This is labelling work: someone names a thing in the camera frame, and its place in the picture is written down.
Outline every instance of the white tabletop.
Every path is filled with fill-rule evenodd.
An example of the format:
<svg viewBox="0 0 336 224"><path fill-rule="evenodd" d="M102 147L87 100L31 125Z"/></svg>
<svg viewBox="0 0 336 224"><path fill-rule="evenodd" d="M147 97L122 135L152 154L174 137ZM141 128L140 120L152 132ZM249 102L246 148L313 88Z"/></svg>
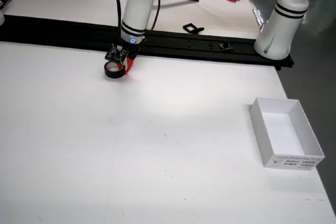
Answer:
<svg viewBox="0 0 336 224"><path fill-rule="evenodd" d="M127 0L120 0L122 10ZM154 3L150 28L156 13ZM75 22L117 25L116 0L13 0L5 14L45 17ZM256 38L258 26L249 1L233 4L226 0L199 3L189 0L162 0L155 30L185 33L182 26L204 27L203 35Z"/></svg>
<svg viewBox="0 0 336 224"><path fill-rule="evenodd" d="M114 25L105 2L15 0L6 12ZM252 20L231 6L198 20ZM167 30L197 16L186 11ZM239 25L212 35L252 34ZM110 80L103 57L0 43L0 223L336 222L316 169L262 165L249 107L286 97L274 68L139 56Z"/></svg>

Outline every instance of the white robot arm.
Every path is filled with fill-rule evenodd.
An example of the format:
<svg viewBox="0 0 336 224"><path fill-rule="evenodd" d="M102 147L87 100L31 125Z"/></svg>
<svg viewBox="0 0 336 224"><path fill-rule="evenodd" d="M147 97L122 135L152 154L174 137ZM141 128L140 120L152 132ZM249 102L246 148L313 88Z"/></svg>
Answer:
<svg viewBox="0 0 336 224"><path fill-rule="evenodd" d="M154 0L127 0L121 23L121 38L138 45L144 38Z"/></svg>
<svg viewBox="0 0 336 224"><path fill-rule="evenodd" d="M140 44L145 38L154 0L127 0L126 8L120 21L120 38L117 44L105 56L108 60L104 66L106 76L119 78L133 66L133 60L139 53Z"/></svg>
<svg viewBox="0 0 336 224"><path fill-rule="evenodd" d="M255 42L255 50L268 59L285 59L308 6L308 0L278 0Z"/></svg>

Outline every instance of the black cable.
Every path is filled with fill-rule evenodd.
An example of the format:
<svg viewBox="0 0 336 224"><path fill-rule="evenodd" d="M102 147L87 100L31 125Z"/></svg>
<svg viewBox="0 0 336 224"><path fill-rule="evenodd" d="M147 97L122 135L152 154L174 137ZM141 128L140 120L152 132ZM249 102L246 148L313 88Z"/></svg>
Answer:
<svg viewBox="0 0 336 224"><path fill-rule="evenodd" d="M120 6L120 0L117 0L117 12L118 12L118 33L119 37L121 37L121 6Z"/></svg>
<svg viewBox="0 0 336 224"><path fill-rule="evenodd" d="M157 18L159 16L159 12L160 12L160 7L161 7L161 0L157 0L157 10L156 10L156 15L154 18L154 22L153 22L153 26L151 28L151 30L148 32L147 37L152 33L152 31L154 30L154 27L156 25L157 22Z"/></svg>

